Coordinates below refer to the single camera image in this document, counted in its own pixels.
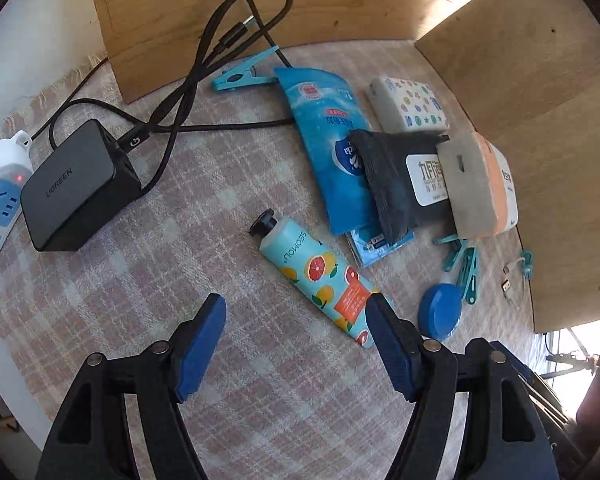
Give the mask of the small blue wipes packet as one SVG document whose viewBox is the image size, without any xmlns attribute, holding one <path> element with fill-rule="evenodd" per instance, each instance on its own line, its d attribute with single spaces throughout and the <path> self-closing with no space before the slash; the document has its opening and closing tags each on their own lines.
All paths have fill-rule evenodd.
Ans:
<svg viewBox="0 0 600 480">
<path fill-rule="evenodd" d="M 375 223 L 352 230 L 346 237 L 356 264 L 368 268 L 414 240 L 415 233 L 410 231 L 396 244 L 389 244 L 381 226 Z"/>
</svg>

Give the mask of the teal clothespin on board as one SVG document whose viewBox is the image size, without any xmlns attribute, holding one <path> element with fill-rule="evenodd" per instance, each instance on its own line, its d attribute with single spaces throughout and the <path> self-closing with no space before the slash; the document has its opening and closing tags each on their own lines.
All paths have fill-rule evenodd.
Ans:
<svg viewBox="0 0 600 480">
<path fill-rule="evenodd" d="M 266 60 L 274 53 L 277 53 L 279 46 L 276 44 L 258 54 L 246 58 L 212 80 L 212 89 L 214 91 L 232 91 L 239 88 L 247 88 L 252 86 L 265 86 L 266 84 L 275 84 L 277 78 L 275 76 L 259 76 L 256 71 L 256 66 L 261 61 Z"/>
</svg>

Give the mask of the black wet wipes pack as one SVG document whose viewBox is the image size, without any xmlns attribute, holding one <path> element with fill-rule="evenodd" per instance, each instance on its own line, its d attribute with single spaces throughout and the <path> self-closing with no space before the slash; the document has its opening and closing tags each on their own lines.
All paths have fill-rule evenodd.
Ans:
<svg viewBox="0 0 600 480">
<path fill-rule="evenodd" d="M 391 245 L 409 232 L 452 219 L 437 146 L 449 140 L 434 132 L 350 132 L 361 155 L 381 231 Z"/>
</svg>

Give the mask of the teal clothespin of pair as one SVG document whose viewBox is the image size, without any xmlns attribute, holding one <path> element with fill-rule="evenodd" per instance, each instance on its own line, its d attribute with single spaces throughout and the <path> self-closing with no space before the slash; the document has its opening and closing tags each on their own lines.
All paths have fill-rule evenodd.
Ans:
<svg viewBox="0 0 600 480">
<path fill-rule="evenodd" d="M 478 274 L 479 274 L 479 251 L 477 247 L 468 247 L 465 249 L 460 274 L 456 281 L 457 286 L 462 290 L 462 298 L 473 306 L 478 300 Z"/>
<path fill-rule="evenodd" d="M 444 259 L 444 263 L 442 264 L 442 271 L 449 273 L 460 261 L 460 257 L 464 254 L 464 251 L 467 247 L 468 240 L 466 240 L 466 238 L 460 238 L 457 234 L 450 234 L 434 240 L 434 244 L 437 246 L 450 246 L 449 252 Z"/>
</svg>

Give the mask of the blue wet wipes pack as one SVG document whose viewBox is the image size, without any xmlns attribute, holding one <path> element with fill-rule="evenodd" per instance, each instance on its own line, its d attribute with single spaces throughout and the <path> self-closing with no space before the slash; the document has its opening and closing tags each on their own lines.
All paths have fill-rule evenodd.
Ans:
<svg viewBox="0 0 600 480">
<path fill-rule="evenodd" d="M 349 139 L 368 122 L 347 81 L 315 68 L 279 67 L 275 76 L 312 165 L 330 232 L 338 236 L 374 223 L 363 159 Z"/>
</svg>

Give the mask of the black tripod stand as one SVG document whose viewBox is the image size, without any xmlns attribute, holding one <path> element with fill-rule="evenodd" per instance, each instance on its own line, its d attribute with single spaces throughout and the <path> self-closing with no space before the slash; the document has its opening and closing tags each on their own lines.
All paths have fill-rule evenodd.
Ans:
<svg viewBox="0 0 600 480">
<path fill-rule="evenodd" d="M 592 354 L 588 353 L 588 349 L 585 348 L 584 344 L 582 344 L 582 341 L 580 341 L 580 338 L 576 335 L 572 327 L 568 327 L 567 332 L 570 333 L 571 337 L 576 342 L 578 348 L 580 349 L 580 352 L 582 353 L 582 358 L 579 359 L 573 352 L 553 353 L 550 351 L 550 347 L 548 346 L 548 344 L 545 344 L 547 350 L 547 356 L 545 357 L 545 359 L 547 360 L 547 362 L 553 363 L 556 366 L 560 364 L 568 365 L 568 368 L 566 368 L 565 370 L 558 370 L 558 368 L 555 368 L 550 372 L 544 373 L 541 375 L 541 377 L 544 380 L 566 376 L 569 374 L 580 372 L 581 370 L 587 370 L 591 373 L 592 376 L 594 376 L 596 373 L 598 367 L 598 359 L 596 358 L 596 356 L 592 356 Z"/>
</svg>

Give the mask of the white patterned tissue pack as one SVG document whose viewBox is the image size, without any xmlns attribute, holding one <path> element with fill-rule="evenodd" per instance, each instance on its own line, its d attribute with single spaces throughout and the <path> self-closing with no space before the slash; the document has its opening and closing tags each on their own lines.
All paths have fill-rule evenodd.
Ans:
<svg viewBox="0 0 600 480">
<path fill-rule="evenodd" d="M 434 92 L 418 81 L 375 77 L 366 90 L 378 122 L 385 132 L 445 132 L 449 121 Z"/>
</svg>

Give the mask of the teal clothespin left of pair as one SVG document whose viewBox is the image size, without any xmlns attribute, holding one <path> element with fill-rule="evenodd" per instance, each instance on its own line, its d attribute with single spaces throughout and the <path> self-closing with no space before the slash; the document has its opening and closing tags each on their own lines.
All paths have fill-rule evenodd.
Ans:
<svg viewBox="0 0 600 480">
<path fill-rule="evenodd" d="M 464 254 L 464 251 L 467 247 L 468 240 L 466 240 L 466 238 L 460 238 L 457 234 L 450 234 L 434 240 L 434 244 L 437 246 L 450 246 L 449 252 L 444 259 L 444 263 L 442 264 L 442 271 L 449 273 L 460 261 L 460 257 Z"/>
</svg>

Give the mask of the fruit print hand cream tube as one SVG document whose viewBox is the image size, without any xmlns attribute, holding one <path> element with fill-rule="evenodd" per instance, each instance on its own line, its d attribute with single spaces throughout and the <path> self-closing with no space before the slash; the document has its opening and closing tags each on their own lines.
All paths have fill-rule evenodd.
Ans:
<svg viewBox="0 0 600 480">
<path fill-rule="evenodd" d="M 260 253 L 330 322 L 360 347 L 373 347 L 365 307 L 377 288 L 355 266 L 291 218 L 275 219 L 271 209 L 260 214 L 249 234 L 260 238 Z"/>
</svg>

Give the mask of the pink plaid tablecloth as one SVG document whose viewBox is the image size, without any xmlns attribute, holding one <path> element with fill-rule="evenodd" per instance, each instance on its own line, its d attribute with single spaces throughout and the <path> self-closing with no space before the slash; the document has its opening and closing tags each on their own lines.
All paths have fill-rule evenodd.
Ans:
<svg viewBox="0 0 600 480">
<path fill-rule="evenodd" d="M 343 77 L 373 129 L 364 89 L 377 75 L 429 84 L 454 128 L 470 128 L 453 93 L 407 41 L 355 41 L 285 49 L 294 66 Z M 38 446 L 84 359 L 132 356 L 168 338 L 210 292 L 227 304 L 219 347 L 200 390 L 182 406 L 211 479 L 381 479 L 412 407 L 393 391 L 375 349 L 362 349 L 304 298 L 248 235 L 271 207 L 353 262 L 329 232 L 299 133 L 183 134 L 159 185 L 77 252 L 37 252 L 22 217 L 0 253 L 0 393 Z M 414 320 L 441 272 L 453 228 L 430 226 L 363 272 Z M 532 367 L 542 361 L 527 286 L 505 263 L 516 230 L 479 240 L 479 298 L 445 343 L 500 340 Z"/>
</svg>

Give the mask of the black charger adapter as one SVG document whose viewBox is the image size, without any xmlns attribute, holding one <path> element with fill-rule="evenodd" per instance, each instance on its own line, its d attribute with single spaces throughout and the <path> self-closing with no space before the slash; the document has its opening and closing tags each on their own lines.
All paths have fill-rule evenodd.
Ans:
<svg viewBox="0 0 600 480">
<path fill-rule="evenodd" d="M 21 192 L 32 245 L 75 252 L 140 196 L 142 184 L 117 140 L 96 119 L 80 125 Z"/>
</svg>

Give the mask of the white blue power strip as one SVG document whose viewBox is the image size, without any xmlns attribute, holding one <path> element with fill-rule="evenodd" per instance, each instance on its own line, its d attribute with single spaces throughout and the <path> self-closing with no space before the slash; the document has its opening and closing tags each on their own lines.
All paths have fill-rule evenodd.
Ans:
<svg viewBox="0 0 600 480">
<path fill-rule="evenodd" d="M 0 140 L 0 252 L 20 215 L 23 185 L 33 174 L 31 145 L 23 130 Z"/>
</svg>

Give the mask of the orange white tissue pack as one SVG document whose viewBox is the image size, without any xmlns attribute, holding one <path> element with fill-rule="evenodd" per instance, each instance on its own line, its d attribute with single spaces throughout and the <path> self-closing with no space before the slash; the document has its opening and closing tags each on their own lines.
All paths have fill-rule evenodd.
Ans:
<svg viewBox="0 0 600 480">
<path fill-rule="evenodd" d="M 437 153 L 460 238 L 495 236 L 517 225 L 512 170 L 495 145 L 471 131 L 439 143 Z"/>
</svg>

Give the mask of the teal clothespin right of pair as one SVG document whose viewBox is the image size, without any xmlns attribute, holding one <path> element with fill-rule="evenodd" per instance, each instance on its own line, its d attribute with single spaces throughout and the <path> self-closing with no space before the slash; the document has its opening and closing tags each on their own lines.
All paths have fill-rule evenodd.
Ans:
<svg viewBox="0 0 600 480">
<path fill-rule="evenodd" d="M 462 298 L 473 306 L 478 300 L 478 274 L 479 274 L 479 251 L 477 247 L 468 247 L 465 249 L 460 274 L 456 281 L 457 286 L 462 290 Z"/>
</svg>

